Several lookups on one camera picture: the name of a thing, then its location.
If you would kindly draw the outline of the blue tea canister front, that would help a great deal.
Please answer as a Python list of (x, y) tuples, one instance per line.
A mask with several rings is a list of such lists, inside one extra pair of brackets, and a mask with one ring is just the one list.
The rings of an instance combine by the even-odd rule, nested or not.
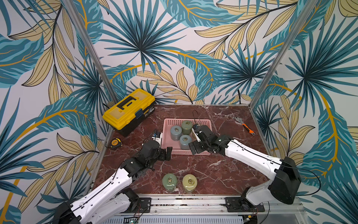
[(192, 141), (193, 141), (193, 140), (192, 140), (192, 138), (191, 138), (190, 135), (186, 135), (186, 134), (182, 135), (182, 136), (180, 137), (180, 149), (182, 149), (182, 150), (189, 150), (189, 149), (190, 149), (189, 144), (190, 144)]

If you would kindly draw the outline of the pink perforated plastic basket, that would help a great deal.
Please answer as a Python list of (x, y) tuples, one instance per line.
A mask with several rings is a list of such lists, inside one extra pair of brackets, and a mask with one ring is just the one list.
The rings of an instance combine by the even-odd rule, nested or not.
[(181, 123), (185, 120), (191, 121), (193, 124), (198, 123), (200, 125), (206, 125), (209, 127), (210, 130), (212, 130), (211, 121), (209, 119), (201, 119), (196, 120), (194, 119), (174, 119), (174, 118), (166, 118), (164, 119), (164, 125), (163, 125), (163, 132), (162, 132), (162, 142), (161, 146), (163, 148), (172, 147), (172, 155), (190, 155), (192, 156), (192, 152), (190, 149), (188, 150), (182, 150), (180, 148), (180, 141), (173, 141), (171, 139), (171, 127), (173, 126), (181, 126)]

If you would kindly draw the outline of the dark green tea canister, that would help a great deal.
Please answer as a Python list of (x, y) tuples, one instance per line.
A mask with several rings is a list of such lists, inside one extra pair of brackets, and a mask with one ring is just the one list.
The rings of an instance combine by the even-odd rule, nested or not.
[(166, 189), (166, 191), (169, 192), (174, 191), (176, 189), (177, 183), (178, 183), (177, 177), (172, 173), (165, 174), (164, 177), (162, 178), (162, 184)]

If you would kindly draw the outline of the yellow-green tea canister front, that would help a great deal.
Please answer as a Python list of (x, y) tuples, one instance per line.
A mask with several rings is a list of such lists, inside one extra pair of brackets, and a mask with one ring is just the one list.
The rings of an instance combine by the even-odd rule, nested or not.
[(192, 174), (187, 174), (182, 180), (183, 188), (186, 193), (192, 193), (197, 187), (197, 178)]

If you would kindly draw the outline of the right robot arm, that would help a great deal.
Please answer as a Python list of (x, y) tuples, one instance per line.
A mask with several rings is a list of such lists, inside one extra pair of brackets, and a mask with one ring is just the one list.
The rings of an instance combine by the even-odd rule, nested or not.
[(268, 181), (256, 187), (248, 187), (240, 197), (243, 204), (257, 206), (262, 202), (278, 200), (293, 204), (301, 177), (295, 162), (280, 159), (254, 150), (228, 135), (216, 135), (205, 125), (192, 128), (196, 140), (189, 144), (193, 155), (208, 151), (243, 162), (264, 174)]

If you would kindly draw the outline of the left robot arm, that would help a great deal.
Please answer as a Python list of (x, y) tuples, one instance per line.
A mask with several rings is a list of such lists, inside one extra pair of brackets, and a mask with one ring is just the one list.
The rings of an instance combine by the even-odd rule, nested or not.
[(169, 161), (172, 147), (161, 148), (155, 140), (148, 140), (134, 156), (123, 161), (114, 174), (93, 191), (78, 200), (60, 204), (52, 224), (101, 224), (118, 213), (135, 211), (139, 197), (129, 186), (157, 161)]

